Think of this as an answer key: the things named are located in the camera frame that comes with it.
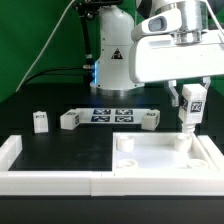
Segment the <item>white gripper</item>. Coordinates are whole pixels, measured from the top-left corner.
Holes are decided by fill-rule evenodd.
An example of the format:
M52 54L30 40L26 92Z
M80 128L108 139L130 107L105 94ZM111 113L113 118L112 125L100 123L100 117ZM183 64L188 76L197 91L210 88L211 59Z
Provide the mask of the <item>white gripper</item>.
M147 36L135 43L129 54L129 75L134 83L168 81L173 107L179 106L178 79L203 77L208 90L211 78L224 74L224 43L217 31L203 35L193 45L175 45L170 35Z

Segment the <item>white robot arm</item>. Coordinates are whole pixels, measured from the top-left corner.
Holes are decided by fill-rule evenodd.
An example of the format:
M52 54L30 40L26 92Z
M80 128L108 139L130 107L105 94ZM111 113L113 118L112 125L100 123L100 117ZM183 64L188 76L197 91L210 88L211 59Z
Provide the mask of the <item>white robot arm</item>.
M163 81L172 105L179 105L178 79L224 74L224 27L208 27L216 16L209 0L135 0L143 21L118 8L123 0L96 0L101 54L94 91L124 96L146 83Z

